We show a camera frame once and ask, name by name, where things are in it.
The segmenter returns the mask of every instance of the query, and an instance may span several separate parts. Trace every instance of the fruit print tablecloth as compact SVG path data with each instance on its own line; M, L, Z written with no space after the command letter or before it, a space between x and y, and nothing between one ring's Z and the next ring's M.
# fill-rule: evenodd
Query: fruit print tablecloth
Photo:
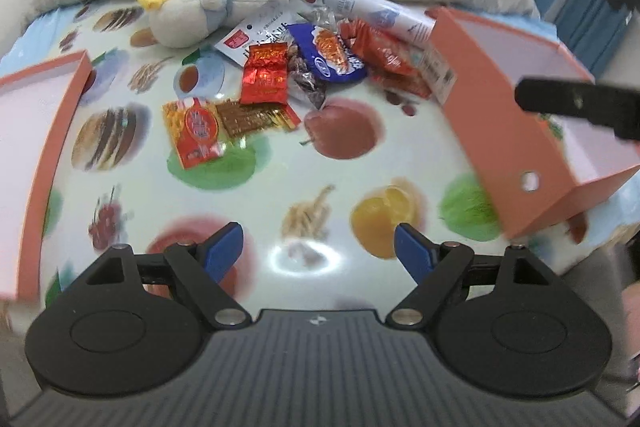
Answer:
M414 286L392 249L401 221L437 243L503 252L491 205L436 102L410 103L367 81L331 90L320 112L292 103L303 120L296 131L249 136L184 171L161 106L185 92L238 97L241 69L210 47L221 36L171 50L154 43L134 0L78 12L52 56L85 48L95 74L50 195L43 304L113 243L161 251L229 221L242 224L245 245L223 286L254 315L354 306L386 314ZM532 245L542 255L584 249L579 227L572 232L558 225Z

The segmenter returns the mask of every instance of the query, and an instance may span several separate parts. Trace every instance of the metal screw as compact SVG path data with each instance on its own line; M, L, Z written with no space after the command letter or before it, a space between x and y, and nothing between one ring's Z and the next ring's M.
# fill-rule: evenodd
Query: metal screw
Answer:
M225 308L216 313L216 322L224 326L237 326L246 319L244 312L235 308Z
M422 314L411 308L401 308L391 313L391 320L401 326L415 326L422 320Z

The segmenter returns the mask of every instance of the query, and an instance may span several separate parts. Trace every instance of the candy packet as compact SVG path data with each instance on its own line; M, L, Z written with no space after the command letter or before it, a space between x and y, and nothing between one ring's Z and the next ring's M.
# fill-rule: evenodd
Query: candy packet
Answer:
M322 109L326 99L326 84L309 71L305 59L300 55L297 44L289 45L287 57L289 59L287 64L289 96L314 109Z
M313 24L288 24L310 71L327 82L354 82L367 76L364 63L353 55L342 39Z
M238 26L232 29L215 48L244 66L249 57L249 46L269 42L282 42L286 25L304 20L288 5L268 0Z
M216 104L216 112L231 140L271 127L292 131L300 125L295 111L279 103L242 105L238 100L225 100Z
M287 103L287 44L254 44L242 73L240 103Z
M413 102L420 102L420 100L429 100L431 98L432 93L429 84L418 73L397 74L377 68L370 68L369 79L385 91L401 94Z
M220 140L212 103L200 98L184 98L165 103L162 115L183 169L223 155L225 144Z
M348 44L351 52L374 68L389 73L418 74L416 65L422 57L422 50L400 41L361 19L345 20L340 23L340 36Z

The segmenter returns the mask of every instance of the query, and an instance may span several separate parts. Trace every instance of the red candy wrapper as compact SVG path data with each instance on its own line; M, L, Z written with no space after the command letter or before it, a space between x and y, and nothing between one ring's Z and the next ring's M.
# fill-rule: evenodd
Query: red candy wrapper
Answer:
M350 43L351 51L369 68L369 78L391 92L427 100L431 89L414 64L418 64L423 51L399 41L393 35L370 26L363 20L340 24L340 34Z
M286 42L249 46L240 103L287 103L287 48Z
M431 88L420 74L404 75L389 73L383 70L369 70L369 78L386 91L396 92L402 95L409 95L409 99L429 100L431 98Z
M368 66L406 76L417 74L414 64L422 55L421 50L363 20L342 22L340 36L351 43L351 52Z

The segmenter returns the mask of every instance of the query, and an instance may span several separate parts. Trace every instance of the red snack packet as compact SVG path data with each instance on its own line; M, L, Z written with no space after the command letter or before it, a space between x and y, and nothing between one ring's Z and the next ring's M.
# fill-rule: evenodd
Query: red snack packet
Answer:
M340 24L340 36L351 42L351 51L367 65L389 73L417 74L412 58L412 46L393 35L370 26L360 19Z
M219 126L215 106L198 98L185 98L162 106L164 124L184 169L219 158Z
M421 100L429 100L431 98L431 88L418 73L404 75L371 68L369 70L369 78L386 91L413 95Z
M240 103L287 103L287 49L286 42L249 46Z

